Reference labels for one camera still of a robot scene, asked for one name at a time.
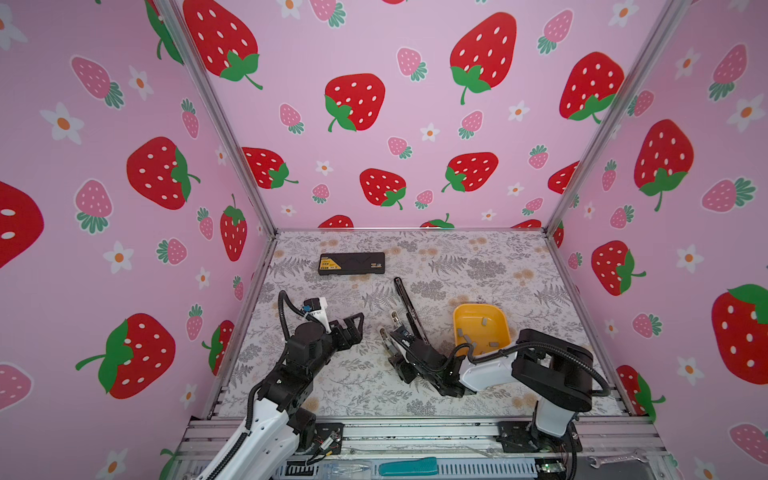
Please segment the beige eraser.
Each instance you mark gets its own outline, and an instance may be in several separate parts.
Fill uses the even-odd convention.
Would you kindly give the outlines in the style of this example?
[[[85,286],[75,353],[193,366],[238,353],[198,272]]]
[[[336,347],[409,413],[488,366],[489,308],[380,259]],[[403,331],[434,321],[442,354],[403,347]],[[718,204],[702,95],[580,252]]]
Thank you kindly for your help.
[[[392,339],[389,335],[389,333],[386,331],[385,328],[381,328],[379,330],[380,337],[382,339],[382,342],[384,344],[385,349],[388,352],[388,355],[390,358],[395,358],[400,354],[400,351],[395,346],[395,344],[392,342]]]

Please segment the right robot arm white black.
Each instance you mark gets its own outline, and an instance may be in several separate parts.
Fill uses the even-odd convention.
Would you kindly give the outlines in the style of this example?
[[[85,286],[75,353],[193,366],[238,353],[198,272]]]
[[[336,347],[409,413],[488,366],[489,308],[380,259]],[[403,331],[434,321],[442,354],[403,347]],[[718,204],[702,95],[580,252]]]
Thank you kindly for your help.
[[[464,342],[443,355],[404,326],[382,329],[380,336],[390,364],[407,384],[421,377],[437,393],[452,398],[515,382],[532,390],[538,400],[528,425],[500,428],[497,441],[508,453],[577,453],[574,422],[592,409],[595,397],[611,393],[588,350],[533,329],[522,330],[514,344],[487,354]]]

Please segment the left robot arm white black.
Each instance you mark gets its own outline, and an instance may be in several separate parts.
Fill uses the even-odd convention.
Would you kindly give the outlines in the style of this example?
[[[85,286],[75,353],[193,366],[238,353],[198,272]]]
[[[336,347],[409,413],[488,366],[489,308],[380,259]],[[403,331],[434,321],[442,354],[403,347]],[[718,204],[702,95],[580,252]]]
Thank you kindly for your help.
[[[199,479],[271,479],[278,468],[309,467],[332,453],[339,429],[316,430],[316,415],[303,404],[314,379],[333,355],[351,349],[364,336],[365,316],[330,321],[323,297],[294,305],[278,294],[284,348],[275,366],[249,391],[246,416]]]

